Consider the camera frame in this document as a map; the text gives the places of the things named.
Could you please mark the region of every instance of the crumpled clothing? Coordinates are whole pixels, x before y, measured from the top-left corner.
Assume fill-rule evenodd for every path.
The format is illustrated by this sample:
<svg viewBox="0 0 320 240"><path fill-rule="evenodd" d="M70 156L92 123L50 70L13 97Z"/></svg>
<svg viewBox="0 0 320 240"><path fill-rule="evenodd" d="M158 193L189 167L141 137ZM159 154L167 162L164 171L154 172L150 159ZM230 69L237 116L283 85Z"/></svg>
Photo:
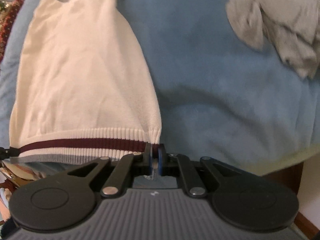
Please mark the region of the crumpled clothing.
<svg viewBox="0 0 320 240"><path fill-rule="evenodd" d="M261 50L263 35L302 78L320 63L320 0L229 0L226 12L239 39Z"/></svg>

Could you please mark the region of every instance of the bed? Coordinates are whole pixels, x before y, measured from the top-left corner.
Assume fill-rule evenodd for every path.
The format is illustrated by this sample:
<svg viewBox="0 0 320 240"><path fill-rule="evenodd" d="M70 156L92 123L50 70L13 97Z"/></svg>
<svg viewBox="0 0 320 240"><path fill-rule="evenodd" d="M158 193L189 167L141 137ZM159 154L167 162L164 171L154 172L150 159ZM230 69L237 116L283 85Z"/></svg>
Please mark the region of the bed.
<svg viewBox="0 0 320 240"><path fill-rule="evenodd" d="M39 1L25 1L0 65L4 148L20 53ZM211 156L258 175L303 162L320 151L320 75L301 80L267 41L262 52L247 47L230 27L226 2L118 0L156 89L160 141L167 152Z"/></svg>

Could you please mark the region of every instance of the silver screw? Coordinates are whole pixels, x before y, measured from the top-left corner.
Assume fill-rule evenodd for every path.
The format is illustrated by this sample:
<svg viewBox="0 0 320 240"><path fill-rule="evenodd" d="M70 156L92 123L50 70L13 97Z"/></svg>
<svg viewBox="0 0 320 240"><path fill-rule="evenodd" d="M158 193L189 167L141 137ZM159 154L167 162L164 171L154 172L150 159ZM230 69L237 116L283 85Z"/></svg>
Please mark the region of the silver screw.
<svg viewBox="0 0 320 240"><path fill-rule="evenodd" d="M118 193L118 189L116 187L105 187L102 189L104 195L114 195Z"/></svg>
<svg viewBox="0 0 320 240"><path fill-rule="evenodd" d="M193 187L189 192L193 196L201 196L205 193L205 189L203 187Z"/></svg>

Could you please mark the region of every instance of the white knit garment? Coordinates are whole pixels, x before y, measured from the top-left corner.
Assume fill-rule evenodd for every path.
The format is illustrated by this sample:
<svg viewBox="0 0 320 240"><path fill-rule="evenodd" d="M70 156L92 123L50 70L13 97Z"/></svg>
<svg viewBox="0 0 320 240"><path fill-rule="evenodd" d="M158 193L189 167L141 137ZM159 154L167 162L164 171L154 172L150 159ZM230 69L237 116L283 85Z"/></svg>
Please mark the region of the white knit garment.
<svg viewBox="0 0 320 240"><path fill-rule="evenodd" d="M130 25L116 9L116 0L41 0L21 54L10 146L69 138L157 144L160 132L150 73ZM75 163L71 156L90 160L127 153L51 147L25 151L19 158L57 154L59 161Z"/></svg>

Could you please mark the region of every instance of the beige cloth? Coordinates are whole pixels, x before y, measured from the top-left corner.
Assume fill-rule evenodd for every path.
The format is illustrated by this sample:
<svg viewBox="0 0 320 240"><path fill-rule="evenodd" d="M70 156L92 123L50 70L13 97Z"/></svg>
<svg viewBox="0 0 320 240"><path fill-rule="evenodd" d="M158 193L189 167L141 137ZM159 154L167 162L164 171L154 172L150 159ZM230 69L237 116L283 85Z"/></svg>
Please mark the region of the beige cloth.
<svg viewBox="0 0 320 240"><path fill-rule="evenodd" d="M236 35L262 49L263 34L283 63L314 77L320 63L320 0L229 0L226 12Z"/></svg>
<svg viewBox="0 0 320 240"><path fill-rule="evenodd" d="M88 138L157 144L160 132L150 73L116 0L41 0L22 49L10 146ZM27 161L80 164L128 153L118 145L53 144L25 151L19 158L36 155Z"/></svg>

